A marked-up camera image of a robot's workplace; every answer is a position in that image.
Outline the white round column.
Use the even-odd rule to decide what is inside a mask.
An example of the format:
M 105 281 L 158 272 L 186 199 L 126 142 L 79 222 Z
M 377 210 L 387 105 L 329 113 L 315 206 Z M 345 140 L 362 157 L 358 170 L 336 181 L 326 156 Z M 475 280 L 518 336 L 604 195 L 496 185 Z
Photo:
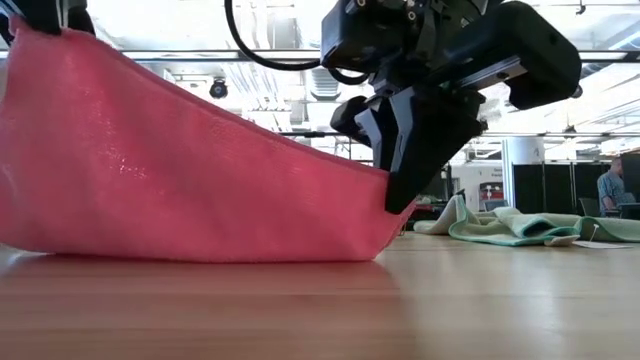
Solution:
M 537 165 L 545 161 L 544 140 L 540 137 L 507 137 L 502 141 L 502 171 L 504 199 L 516 205 L 515 165 Z

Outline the person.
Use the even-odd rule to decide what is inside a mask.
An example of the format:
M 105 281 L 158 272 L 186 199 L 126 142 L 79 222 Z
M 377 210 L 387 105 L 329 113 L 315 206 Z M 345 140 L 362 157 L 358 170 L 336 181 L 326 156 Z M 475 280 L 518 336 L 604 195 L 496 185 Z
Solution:
M 620 157 L 612 160 L 609 170 L 597 179 L 600 213 L 615 211 L 621 204 L 635 203 L 635 196 L 625 190 Z

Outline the black partition wall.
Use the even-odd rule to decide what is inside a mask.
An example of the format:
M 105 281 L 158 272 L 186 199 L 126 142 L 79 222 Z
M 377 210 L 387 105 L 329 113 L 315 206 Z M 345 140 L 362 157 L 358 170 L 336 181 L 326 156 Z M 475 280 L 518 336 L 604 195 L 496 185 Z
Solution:
M 583 215 L 581 199 L 597 198 L 602 163 L 513 165 L 513 206 L 520 212 Z

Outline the white towel label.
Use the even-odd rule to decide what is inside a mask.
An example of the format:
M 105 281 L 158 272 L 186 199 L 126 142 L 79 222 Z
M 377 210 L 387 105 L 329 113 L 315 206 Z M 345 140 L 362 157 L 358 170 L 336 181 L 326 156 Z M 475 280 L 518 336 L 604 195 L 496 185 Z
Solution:
M 616 244 L 603 243 L 603 242 L 594 242 L 595 235 L 599 229 L 600 229 L 599 225 L 594 225 L 592 234 L 588 241 L 577 240 L 573 242 L 573 245 L 582 247 L 582 248 L 597 249 L 597 250 L 629 248 L 629 245 L 616 245 Z

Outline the pale mint green towel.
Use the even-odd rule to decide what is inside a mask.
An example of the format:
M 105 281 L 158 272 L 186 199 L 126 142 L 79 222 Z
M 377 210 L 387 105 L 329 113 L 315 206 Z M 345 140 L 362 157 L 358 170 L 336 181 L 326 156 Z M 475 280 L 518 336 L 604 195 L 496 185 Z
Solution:
M 508 206 L 474 213 L 460 195 L 449 200 L 437 220 L 418 221 L 413 230 L 498 246 L 554 247 L 571 246 L 577 240 L 588 241 L 594 225 L 600 226 L 594 242 L 640 244 L 640 220 L 555 213 L 525 214 Z

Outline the pink microfiber towel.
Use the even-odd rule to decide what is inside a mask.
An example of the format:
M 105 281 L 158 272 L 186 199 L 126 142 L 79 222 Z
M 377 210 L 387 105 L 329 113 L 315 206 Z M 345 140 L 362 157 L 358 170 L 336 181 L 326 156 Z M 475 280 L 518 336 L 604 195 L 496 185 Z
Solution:
M 10 22 L 0 243 L 205 263 L 368 261 L 400 233 L 385 171 L 211 104 L 94 36 Z

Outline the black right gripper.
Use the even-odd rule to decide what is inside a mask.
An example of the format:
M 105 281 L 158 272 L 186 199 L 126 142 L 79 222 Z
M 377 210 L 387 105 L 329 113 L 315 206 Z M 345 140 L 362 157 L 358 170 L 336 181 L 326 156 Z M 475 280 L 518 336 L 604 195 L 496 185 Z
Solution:
M 374 89 L 340 106 L 330 125 L 363 144 L 354 117 L 371 98 L 390 98 L 397 123 L 385 210 L 402 213 L 441 168 L 483 126 L 486 98 L 496 83 L 527 110 L 575 95 L 581 75 L 576 47 L 521 1 L 406 0 L 413 22 L 402 50 L 372 73 Z

